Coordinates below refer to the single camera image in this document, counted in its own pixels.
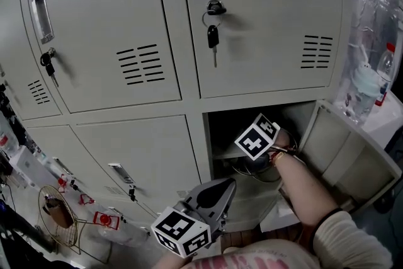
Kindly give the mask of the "person's right hand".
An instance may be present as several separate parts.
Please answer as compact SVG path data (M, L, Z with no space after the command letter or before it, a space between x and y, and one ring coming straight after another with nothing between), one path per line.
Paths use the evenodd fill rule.
M275 146L292 152L296 152L298 149L295 139L285 129L280 129Z

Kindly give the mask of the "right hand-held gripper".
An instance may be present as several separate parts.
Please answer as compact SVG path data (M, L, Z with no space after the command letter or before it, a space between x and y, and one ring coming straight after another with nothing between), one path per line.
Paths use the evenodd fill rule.
M280 126L260 113L254 122L235 140L247 156L245 168L255 173L269 166L269 149L275 144Z

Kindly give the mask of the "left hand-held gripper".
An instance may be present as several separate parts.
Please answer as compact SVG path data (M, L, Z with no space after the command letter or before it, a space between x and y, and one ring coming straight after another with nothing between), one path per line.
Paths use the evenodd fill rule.
M151 225L157 241L187 258L209 247L224 233L236 194L236 180L222 178L198 185L174 207L167 207Z

